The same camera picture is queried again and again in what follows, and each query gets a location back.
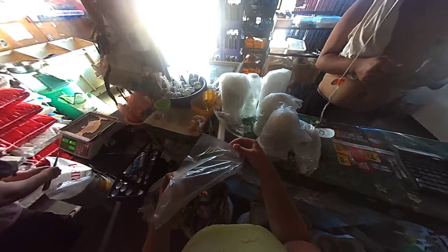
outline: plastic wrap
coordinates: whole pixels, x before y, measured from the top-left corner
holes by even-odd
[[[258,74],[247,74],[250,83],[250,92],[243,107],[243,118],[254,117],[257,112],[258,98],[261,91],[261,78]]]
[[[65,124],[60,123],[51,125],[46,131],[38,135],[33,140],[24,143],[22,146],[13,150],[11,154],[15,156],[22,156],[24,158],[36,155],[59,137],[59,129],[64,126]]]
[[[222,112],[219,106],[213,109],[213,112],[218,118],[218,121],[224,126],[224,128],[234,134],[237,137],[243,137],[245,128],[247,126],[243,125],[242,120],[235,122],[234,117],[226,112]]]
[[[246,74],[224,73],[219,79],[222,111],[232,117],[233,122],[241,121],[242,108],[251,90]]]
[[[173,173],[155,211],[151,210],[154,207],[148,197],[151,192],[159,190],[163,179],[151,186],[143,208],[150,217],[148,221],[153,221],[154,227],[158,229],[203,190],[235,174],[241,167],[242,160],[230,151],[228,143],[202,135],[182,166]]]
[[[291,106],[294,110],[302,107],[302,100],[284,93],[272,93],[266,96],[259,104],[259,115],[254,123],[254,133],[260,136],[263,127],[271,113],[279,108],[279,102]]]
[[[286,160],[288,152],[293,150],[299,172],[311,175],[319,164],[319,131],[299,120],[291,106],[279,104],[281,107],[272,112],[257,141],[271,157]]]
[[[261,81],[259,101],[271,93],[284,93],[288,87],[291,71],[285,68],[269,71]]]

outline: plastic bag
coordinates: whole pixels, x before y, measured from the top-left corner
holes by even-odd
[[[269,71],[261,81],[259,101],[271,93],[284,93],[288,87],[291,71],[285,68]]]
[[[48,156],[46,159],[53,165],[56,157]],[[60,175],[51,181],[50,187],[45,193],[51,194],[53,190],[59,188],[64,182],[74,181],[92,175],[92,168],[89,166],[61,157],[58,159],[57,167],[60,169]]]
[[[229,114],[234,122],[241,121],[242,108],[250,92],[250,83],[246,74],[224,73],[219,77],[222,110]]]
[[[263,127],[271,116],[271,113],[276,111],[279,107],[279,102],[291,106],[294,110],[302,107],[302,100],[294,96],[284,93],[272,93],[266,96],[258,106],[259,115],[257,121],[254,123],[254,133],[260,136]]]
[[[250,83],[250,92],[243,107],[243,118],[254,117],[257,113],[257,103],[261,91],[261,78],[258,74],[247,74]]]
[[[241,167],[242,161],[230,151],[228,143],[202,135],[182,166],[173,173],[155,211],[150,195],[159,190],[163,178],[149,189],[142,209],[149,217],[147,221],[153,221],[154,227],[158,229],[200,192],[235,174]]]
[[[62,182],[57,188],[49,190],[45,194],[52,200],[69,199],[82,192],[94,178],[95,176],[86,176],[73,181],[65,181]]]
[[[311,175],[319,164],[319,131],[299,120],[291,106],[279,104],[280,108],[272,112],[257,142],[268,156],[283,160],[293,150],[300,173]]]
[[[54,164],[55,159],[53,156],[47,157],[50,165]],[[59,157],[57,167],[60,169],[60,175],[51,181],[48,190],[42,191],[42,185],[18,203],[27,208],[44,194],[51,199],[68,199],[84,190],[91,181],[89,178],[92,177],[92,168],[86,165]]]

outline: poster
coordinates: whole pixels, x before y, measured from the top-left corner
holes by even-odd
[[[72,20],[88,17],[86,8],[81,0],[44,0],[49,11],[35,13],[28,16],[33,22],[46,22],[51,20]]]

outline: hand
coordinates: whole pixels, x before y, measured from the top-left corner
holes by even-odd
[[[40,174],[44,174],[48,182],[51,181],[52,179],[57,178],[60,175],[60,169],[58,167],[45,166],[42,167]]]
[[[263,167],[272,165],[271,159],[266,156],[261,146],[254,139],[238,138],[230,143],[241,157],[247,158],[249,163],[257,170],[261,171]]]
[[[165,189],[167,188],[169,181],[172,179],[172,172],[167,173],[164,177],[164,180],[159,188],[159,200],[162,198],[163,193],[165,192]]]
[[[355,73],[362,82],[377,80],[397,67],[387,56],[357,59],[355,64]]]

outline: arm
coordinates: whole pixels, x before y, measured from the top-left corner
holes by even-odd
[[[281,243],[309,240],[308,227],[290,200],[280,175],[257,141],[238,138],[230,143],[240,156],[246,157],[256,169],[261,182],[267,218],[272,233]]]
[[[4,182],[12,182],[12,181],[20,181],[25,180],[27,178],[31,178],[32,176],[40,173],[42,170],[48,168],[49,166],[38,167],[26,171],[18,171],[14,176],[9,176],[6,178],[2,178]]]
[[[165,188],[168,186],[172,173],[164,177],[164,181],[159,189],[159,199],[162,197]],[[169,223],[165,223],[159,229],[154,228],[154,224],[149,226],[148,236],[143,245],[142,252],[170,252],[171,228]]]
[[[348,42],[348,35],[361,22],[364,15],[372,5],[373,0],[357,0],[342,16],[328,37],[322,52],[316,62],[316,67],[329,74],[342,75],[349,67],[352,59],[339,56]],[[354,73],[356,60],[349,70]]]
[[[45,182],[57,178],[59,174],[59,168],[50,167],[24,180],[13,182],[0,181],[0,207],[25,198]]]

